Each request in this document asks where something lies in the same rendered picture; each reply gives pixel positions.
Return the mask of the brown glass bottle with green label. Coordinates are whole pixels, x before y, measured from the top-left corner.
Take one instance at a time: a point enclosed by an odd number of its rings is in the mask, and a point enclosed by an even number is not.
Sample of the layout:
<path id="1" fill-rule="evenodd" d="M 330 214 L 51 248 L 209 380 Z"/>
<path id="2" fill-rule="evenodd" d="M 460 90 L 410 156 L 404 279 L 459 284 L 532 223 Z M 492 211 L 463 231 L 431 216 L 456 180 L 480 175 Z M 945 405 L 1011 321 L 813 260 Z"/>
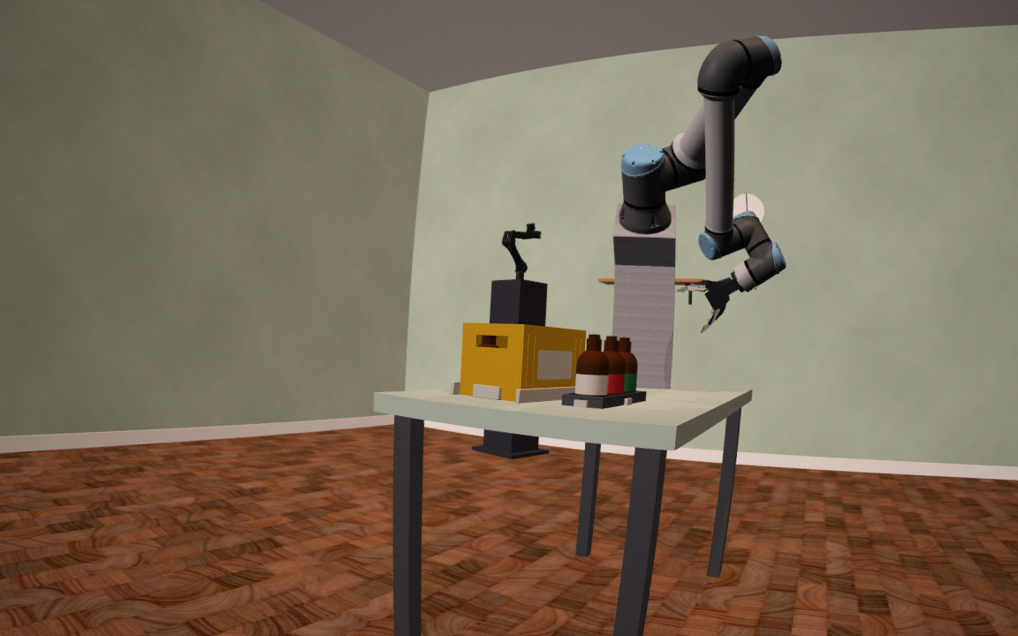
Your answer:
<path id="1" fill-rule="evenodd" d="M 629 337 L 619 338 L 619 354 L 625 358 L 626 362 L 626 375 L 625 375 L 625 394 L 627 393 L 637 393 L 637 358 L 631 352 L 631 342 Z"/>

